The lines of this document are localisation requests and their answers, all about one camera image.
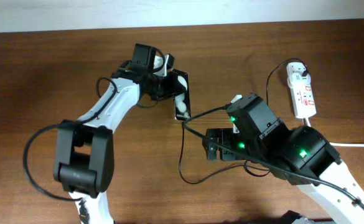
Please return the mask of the black smartphone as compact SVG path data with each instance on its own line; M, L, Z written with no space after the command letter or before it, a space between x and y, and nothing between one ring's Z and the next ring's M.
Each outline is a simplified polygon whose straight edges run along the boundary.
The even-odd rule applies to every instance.
M186 121L191 117L188 74L176 69L172 69L170 74L172 77L175 119Z

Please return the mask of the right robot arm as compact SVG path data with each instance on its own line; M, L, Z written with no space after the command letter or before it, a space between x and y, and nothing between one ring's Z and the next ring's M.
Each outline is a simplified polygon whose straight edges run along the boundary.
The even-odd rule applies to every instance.
M255 94L225 106L238 130L208 129L203 147L209 160L246 160L261 164L296 186L322 207L335 223L364 223L364 190L336 148L316 129L289 129Z

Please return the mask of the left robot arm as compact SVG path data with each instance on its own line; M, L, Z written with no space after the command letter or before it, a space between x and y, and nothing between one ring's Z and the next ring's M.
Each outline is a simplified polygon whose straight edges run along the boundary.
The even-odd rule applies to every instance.
M175 117L189 117L188 75L173 64L171 54L136 44L132 59L111 74L95 105L77 120L60 123L54 179L70 194L81 223L114 223L106 193L114 174L113 134L143 95L155 103L172 98Z

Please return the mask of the white USB charger plug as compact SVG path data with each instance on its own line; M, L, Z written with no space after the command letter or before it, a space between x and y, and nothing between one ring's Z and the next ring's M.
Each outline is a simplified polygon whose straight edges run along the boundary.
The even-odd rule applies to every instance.
M310 85L311 77L307 67L301 62L291 62L287 65L287 84L290 88Z

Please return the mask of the white power strip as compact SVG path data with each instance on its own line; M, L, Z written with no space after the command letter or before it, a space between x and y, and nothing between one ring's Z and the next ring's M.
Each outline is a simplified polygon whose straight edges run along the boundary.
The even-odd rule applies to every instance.
M311 83L298 88L290 88L290 91L296 118L306 119L316 114Z

